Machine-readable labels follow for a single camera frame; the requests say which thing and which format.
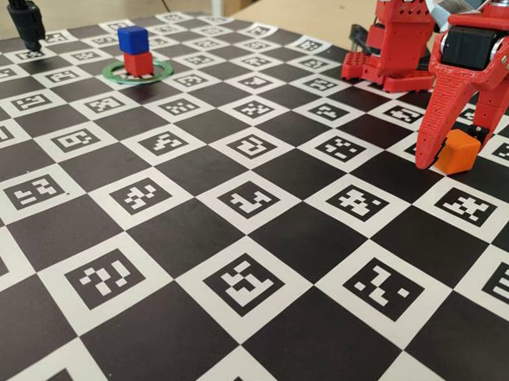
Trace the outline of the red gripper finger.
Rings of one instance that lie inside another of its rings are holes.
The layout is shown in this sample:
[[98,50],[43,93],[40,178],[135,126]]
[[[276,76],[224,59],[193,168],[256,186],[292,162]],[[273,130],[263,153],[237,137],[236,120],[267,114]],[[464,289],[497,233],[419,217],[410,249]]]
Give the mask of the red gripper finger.
[[471,170],[483,145],[469,129],[453,130],[452,125],[480,84],[490,83],[491,71],[437,64],[435,75],[435,88],[420,124],[415,164],[422,170],[432,165],[438,170]]
[[492,137],[509,105],[509,73],[503,78],[492,78],[489,84],[480,84],[476,111],[469,132],[482,145]]

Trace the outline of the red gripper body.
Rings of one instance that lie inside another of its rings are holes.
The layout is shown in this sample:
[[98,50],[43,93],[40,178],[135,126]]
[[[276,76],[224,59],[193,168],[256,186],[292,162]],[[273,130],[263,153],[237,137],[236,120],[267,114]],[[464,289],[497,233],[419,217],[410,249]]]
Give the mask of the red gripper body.
[[475,8],[465,0],[433,0],[432,16],[440,29],[430,58],[435,81],[437,64],[490,69],[491,79],[509,73],[509,0],[483,0]]

